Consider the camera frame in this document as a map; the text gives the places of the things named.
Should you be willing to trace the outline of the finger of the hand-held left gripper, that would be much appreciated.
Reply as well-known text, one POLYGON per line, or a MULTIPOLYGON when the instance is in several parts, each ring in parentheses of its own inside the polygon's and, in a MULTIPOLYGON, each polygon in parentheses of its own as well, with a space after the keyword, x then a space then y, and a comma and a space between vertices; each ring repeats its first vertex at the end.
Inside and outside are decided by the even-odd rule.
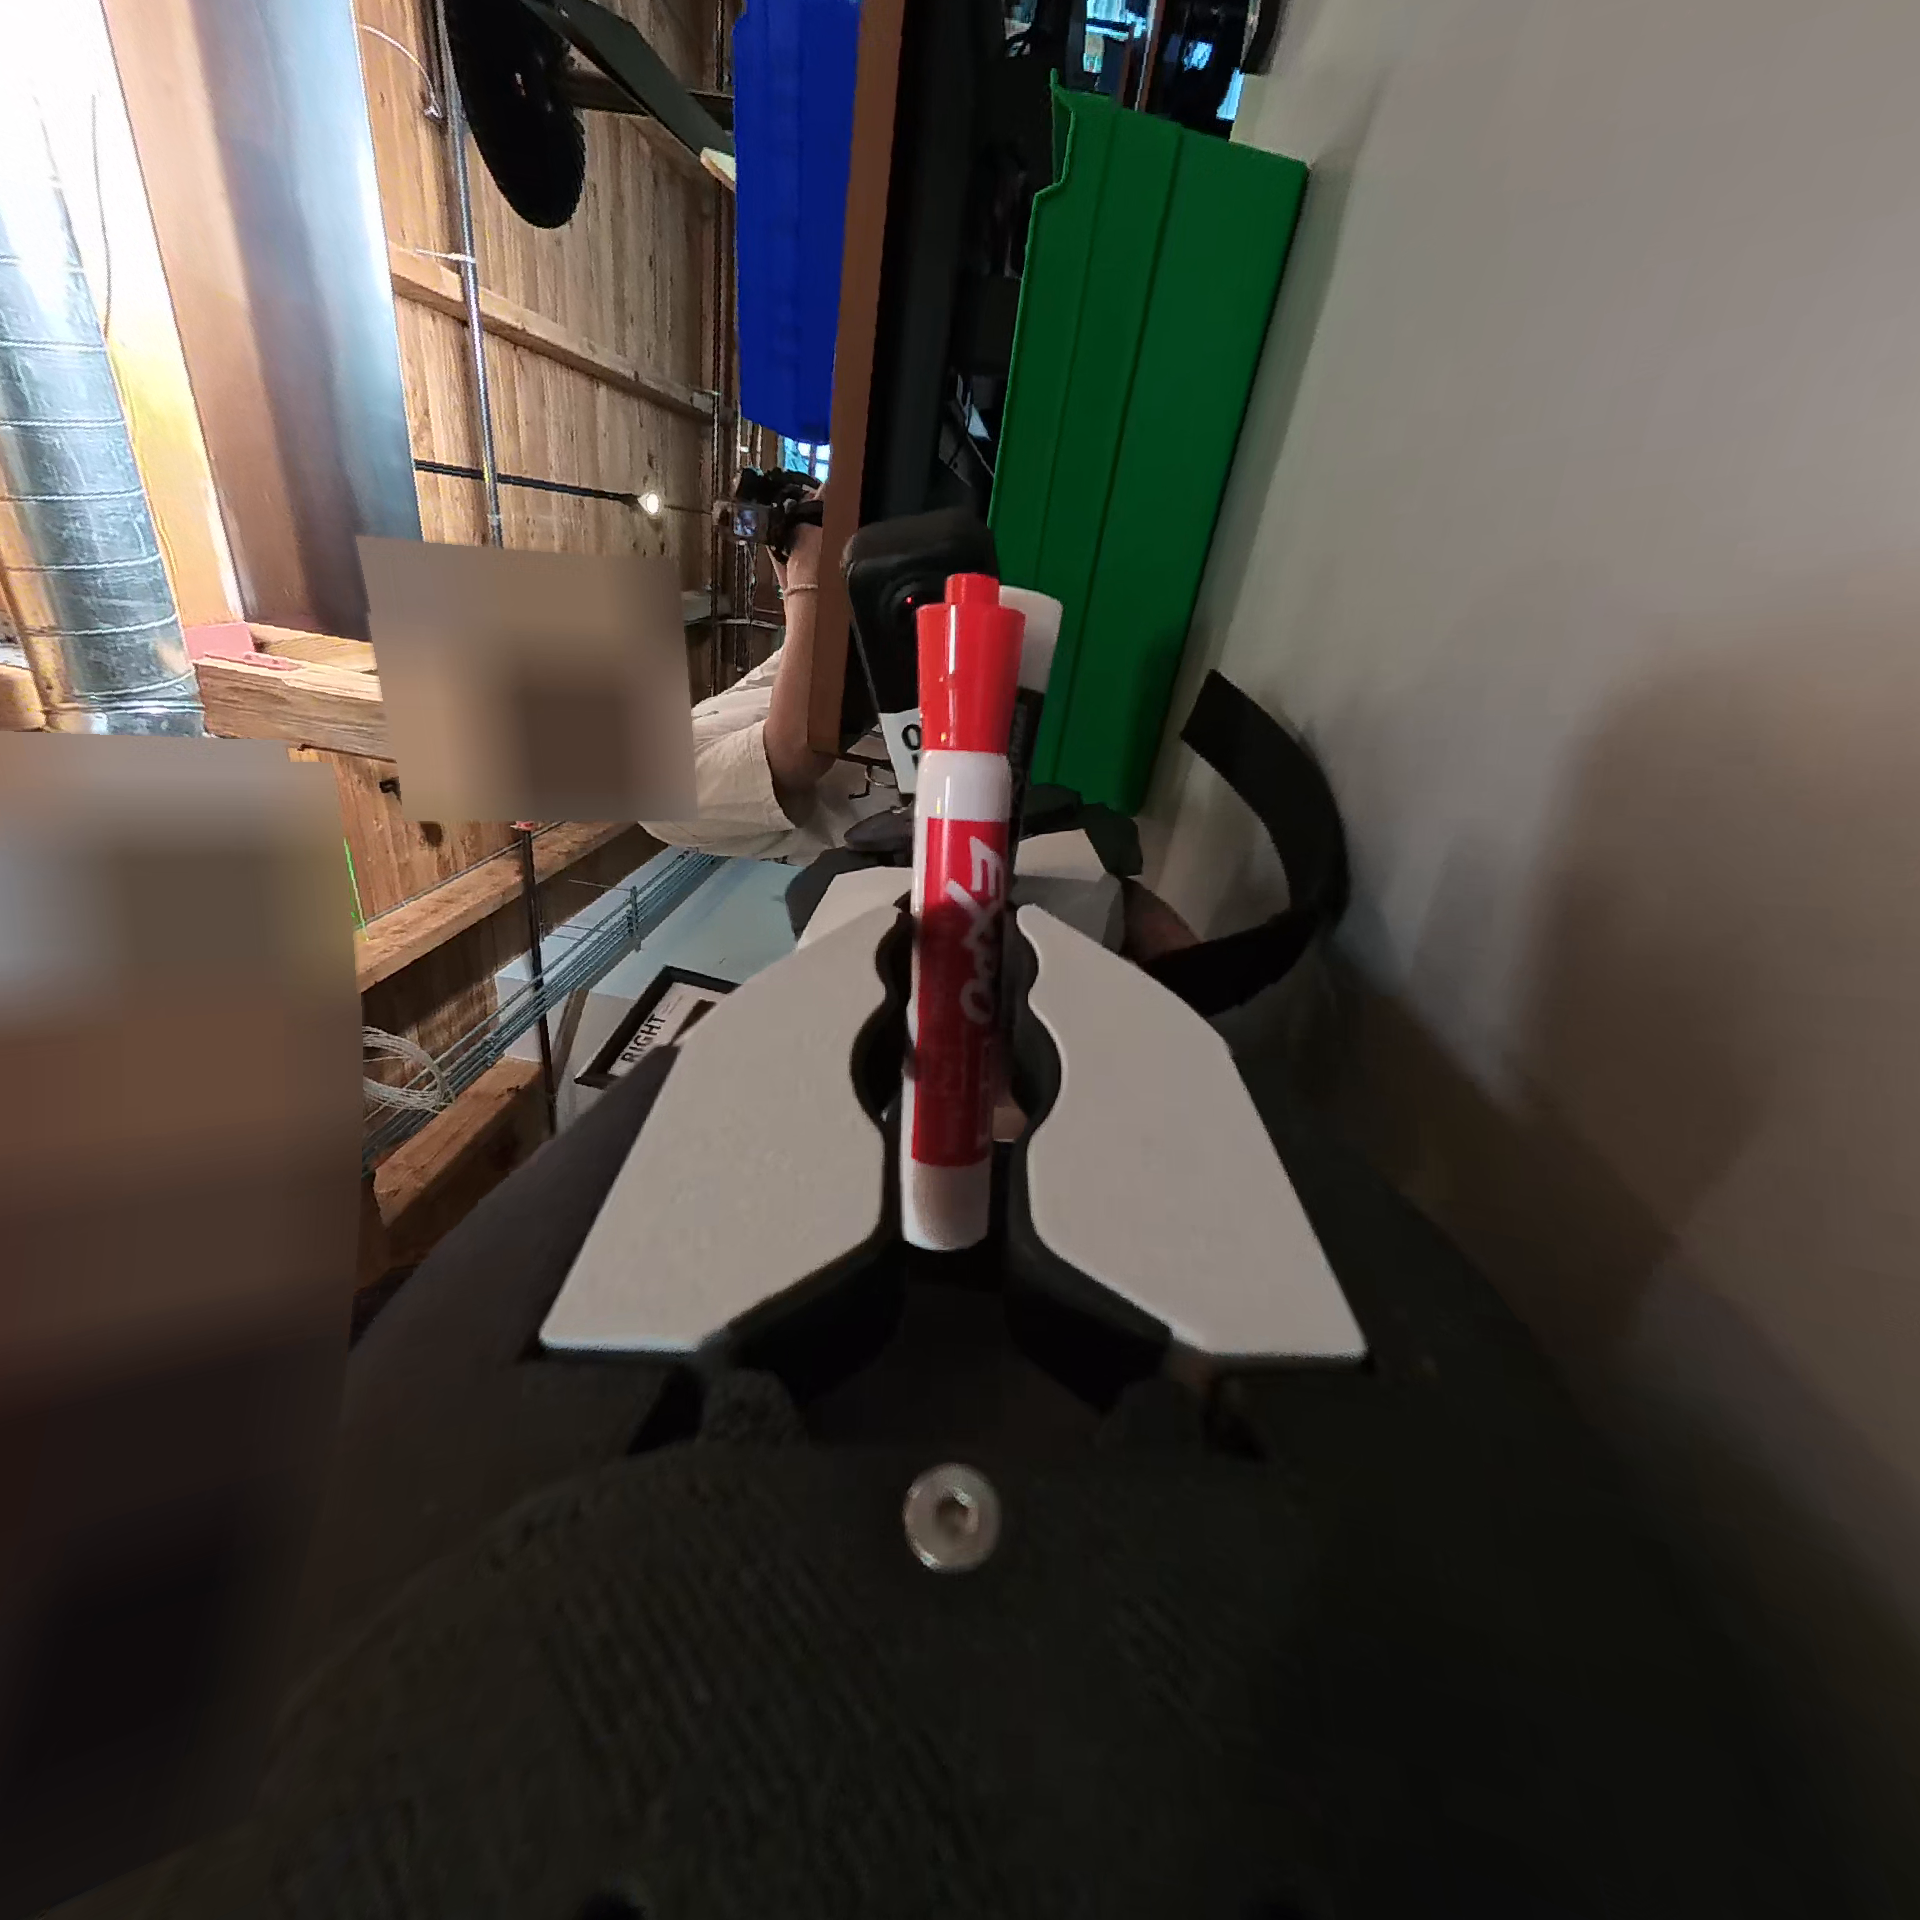
POLYGON ((797 923, 797 950, 807 950, 876 910, 899 913, 901 900, 910 898, 910 886, 910 868, 860 868, 830 876, 819 900, 807 907, 797 923))
POLYGON ((1123 889, 1085 831, 1026 834, 1018 849, 1018 907, 1034 905, 1099 946, 1123 946, 1123 889))

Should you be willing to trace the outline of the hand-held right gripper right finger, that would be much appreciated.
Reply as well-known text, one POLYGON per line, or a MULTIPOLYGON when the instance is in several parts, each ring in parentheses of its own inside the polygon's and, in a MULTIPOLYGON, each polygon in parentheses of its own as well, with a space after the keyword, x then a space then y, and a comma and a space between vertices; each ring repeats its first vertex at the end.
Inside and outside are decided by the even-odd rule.
POLYGON ((1355 1364, 1364 1334, 1228 1043, 1037 905, 1026 1014, 1061 1071, 1023 1138, 1041 1251, 1218 1364, 1355 1364))

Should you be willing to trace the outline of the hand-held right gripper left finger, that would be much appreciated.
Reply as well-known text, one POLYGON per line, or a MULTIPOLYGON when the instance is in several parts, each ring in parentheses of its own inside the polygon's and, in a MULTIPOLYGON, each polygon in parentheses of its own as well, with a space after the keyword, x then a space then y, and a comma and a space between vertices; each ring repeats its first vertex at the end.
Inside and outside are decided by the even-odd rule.
POLYGON ((563 1359, 721 1362, 809 1337, 899 1251, 857 1063, 885 1024, 893 904, 724 998, 665 1065, 539 1327, 563 1359))

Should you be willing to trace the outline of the red dry erase marker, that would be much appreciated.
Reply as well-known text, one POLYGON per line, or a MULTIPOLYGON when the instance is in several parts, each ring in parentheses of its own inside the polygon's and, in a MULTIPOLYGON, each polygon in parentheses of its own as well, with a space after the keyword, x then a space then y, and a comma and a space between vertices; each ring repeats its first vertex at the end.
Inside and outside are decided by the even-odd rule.
POLYGON ((1023 615, 988 574, 919 611, 922 755, 899 1135, 907 1243, 955 1255, 991 1218, 1001 932, 1012 879, 1011 736, 1023 615))

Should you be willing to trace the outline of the black dry erase marker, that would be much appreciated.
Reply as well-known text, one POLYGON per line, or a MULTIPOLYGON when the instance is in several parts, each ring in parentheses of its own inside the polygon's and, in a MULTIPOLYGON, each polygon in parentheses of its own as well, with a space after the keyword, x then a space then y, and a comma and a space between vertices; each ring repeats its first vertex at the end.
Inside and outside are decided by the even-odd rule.
POLYGON ((1011 722, 1011 738, 1007 738, 1007 769, 1011 769, 1011 823, 1007 823, 1007 846, 1005 846, 1005 889, 1003 889, 1003 907, 1005 914, 1012 918, 1014 913, 1014 882, 1018 882, 1018 852, 1023 838, 1023 803, 1028 792, 1028 777, 1034 770, 1034 759, 1041 740, 1047 687, 1052 675, 1054 654, 1061 638, 1061 626, 1066 620, 1066 608, 1059 600, 1034 592, 1023 587, 1012 587, 1007 583, 998 585, 998 603, 1003 611, 1014 611, 1021 615, 1023 632, 1021 632, 1021 649, 1014 678, 1014 707, 1012 707, 1012 722, 1011 722))

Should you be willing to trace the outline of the large framed tag sign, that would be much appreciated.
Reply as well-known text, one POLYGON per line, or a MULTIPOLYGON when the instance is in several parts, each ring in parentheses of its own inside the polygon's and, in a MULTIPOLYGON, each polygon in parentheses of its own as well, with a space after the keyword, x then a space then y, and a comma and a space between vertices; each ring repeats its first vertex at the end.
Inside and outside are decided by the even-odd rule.
POLYGON ((684 1043, 735 984, 687 968, 660 968, 644 993, 615 1019, 589 1063, 573 1075, 579 1089, 606 1091, 660 1049, 684 1043))

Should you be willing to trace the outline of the green plastic bin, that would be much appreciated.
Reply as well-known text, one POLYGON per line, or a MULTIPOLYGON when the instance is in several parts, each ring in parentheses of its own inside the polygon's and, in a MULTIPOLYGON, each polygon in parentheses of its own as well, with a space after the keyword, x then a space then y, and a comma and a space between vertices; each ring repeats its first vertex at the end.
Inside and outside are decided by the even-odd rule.
POLYGON ((1062 607, 1034 774, 1138 815, 1307 167, 1050 89, 995 464, 1007 585, 1062 607))

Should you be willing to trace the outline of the blue panel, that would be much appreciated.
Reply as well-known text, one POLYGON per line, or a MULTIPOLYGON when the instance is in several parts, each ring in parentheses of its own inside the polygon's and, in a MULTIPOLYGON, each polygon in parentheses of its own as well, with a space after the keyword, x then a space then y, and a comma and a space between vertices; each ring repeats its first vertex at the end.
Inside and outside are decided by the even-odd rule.
POLYGON ((740 411, 827 444, 860 2, 749 2, 731 33, 740 411))

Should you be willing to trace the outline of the black disc on rod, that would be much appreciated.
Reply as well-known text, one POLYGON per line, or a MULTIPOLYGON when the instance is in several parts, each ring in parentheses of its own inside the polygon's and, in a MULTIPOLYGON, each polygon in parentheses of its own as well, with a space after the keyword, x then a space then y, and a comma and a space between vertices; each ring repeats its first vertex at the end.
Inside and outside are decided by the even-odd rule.
POLYGON ((442 11, 468 134, 499 195, 527 226, 563 228, 587 174, 567 41, 523 2, 443 2, 442 11))

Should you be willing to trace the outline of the rectangular silver duct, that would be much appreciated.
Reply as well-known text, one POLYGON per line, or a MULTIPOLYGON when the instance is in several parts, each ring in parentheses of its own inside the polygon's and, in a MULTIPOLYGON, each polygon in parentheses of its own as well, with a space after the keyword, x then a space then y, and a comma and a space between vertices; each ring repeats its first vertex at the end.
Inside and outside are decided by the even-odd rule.
POLYGON ((421 520, 351 6, 102 11, 239 608, 369 640, 421 520))

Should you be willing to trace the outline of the round silver duct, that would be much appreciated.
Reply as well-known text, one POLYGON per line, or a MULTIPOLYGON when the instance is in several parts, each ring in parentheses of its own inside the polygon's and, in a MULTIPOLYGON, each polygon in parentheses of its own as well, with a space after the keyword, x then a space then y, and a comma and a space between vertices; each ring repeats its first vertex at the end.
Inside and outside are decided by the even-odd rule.
POLYGON ((2 568, 50 732, 203 736, 153 510, 60 198, 5 208, 2 568))

